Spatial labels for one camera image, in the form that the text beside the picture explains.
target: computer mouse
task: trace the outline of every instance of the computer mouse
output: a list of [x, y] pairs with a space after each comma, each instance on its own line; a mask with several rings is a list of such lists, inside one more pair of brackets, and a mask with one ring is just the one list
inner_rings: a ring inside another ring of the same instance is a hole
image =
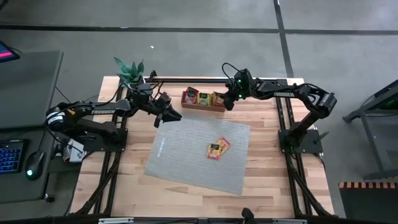
[[28, 180], [37, 180], [43, 173], [44, 152], [33, 152], [26, 160], [25, 175]]

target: keyboard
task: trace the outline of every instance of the keyboard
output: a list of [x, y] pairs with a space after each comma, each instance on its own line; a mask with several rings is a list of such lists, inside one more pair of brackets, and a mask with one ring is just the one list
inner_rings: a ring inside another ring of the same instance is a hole
[[21, 171], [27, 139], [0, 140], [0, 174]]

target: concrete floor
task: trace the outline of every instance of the concrete floor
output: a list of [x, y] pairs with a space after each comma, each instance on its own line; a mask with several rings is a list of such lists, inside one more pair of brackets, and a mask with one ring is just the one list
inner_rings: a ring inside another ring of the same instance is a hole
[[[279, 0], [286, 29], [397, 30], [394, 0]], [[272, 0], [13, 0], [0, 23], [63, 26], [189, 28], [278, 28]], [[279, 34], [183, 32], [60, 32], [1, 30], [0, 39], [24, 52], [61, 50], [58, 87], [71, 100], [100, 90], [113, 75], [112, 57], [144, 59], [147, 71], [173, 76], [222, 76], [221, 64], [250, 69], [255, 77], [286, 77]], [[335, 213], [345, 216], [338, 191], [341, 181], [362, 181], [377, 171], [359, 121], [342, 116], [369, 95], [397, 79], [398, 40], [394, 35], [287, 35], [294, 77], [333, 91], [331, 116], [316, 123], [330, 134], [322, 141]], [[54, 101], [62, 101], [57, 95]], [[63, 215], [76, 174], [58, 176], [58, 200], [0, 205], [0, 220]]]

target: wooden table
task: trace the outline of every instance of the wooden table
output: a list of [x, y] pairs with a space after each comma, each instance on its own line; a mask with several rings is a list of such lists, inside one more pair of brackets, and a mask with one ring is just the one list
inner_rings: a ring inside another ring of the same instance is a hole
[[[289, 85], [303, 83], [302, 78], [288, 78], [287, 81]], [[109, 100], [118, 82], [118, 77], [104, 77], [99, 101]], [[144, 175], [156, 129], [155, 117], [139, 111], [127, 120], [129, 135], [126, 150], [121, 156], [112, 216], [241, 217], [242, 208], [247, 207], [257, 218], [294, 217], [285, 157], [280, 152], [277, 137], [280, 126], [275, 99], [259, 101], [248, 98], [236, 102], [234, 109], [225, 113], [191, 110], [182, 108], [180, 104], [182, 91], [187, 86], [208, 93], [226, 91], [226, 87], [219, 83], [165, 83], [162, 91], [172, 97], [172, 105], [177, 111], [251, 126], [242, 196]], [[293, 99], [292, 105], [295, 119], [300, 121], [308, 111], [299, 100]], [[97, 122], [110, 120], [111, 116], [95, 116]], [[103, 157], [103, 152], [95, 152], [83, 161], [71, 212], [81, 208], [98, 186]], [[319, 158], [311, 154], [303, 154], [302, 157], [309, 189], [324, 208], [333, 213], [325, 171]], [[106, 204], [107, 191], [104, 191], [102, 207]], [[300, 208], [304, 212], [300, 190], [298, 194]]]

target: woven placemat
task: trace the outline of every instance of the woven placemat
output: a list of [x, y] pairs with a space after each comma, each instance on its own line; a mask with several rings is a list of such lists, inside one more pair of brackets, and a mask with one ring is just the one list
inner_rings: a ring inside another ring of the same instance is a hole
[[[232, 146], [220, 160], [207, 148], [220, 137]], [[160, 125], [144, 174], [241, 195], [248, 156], [250, 126], [217, 119], [184, 116]]]

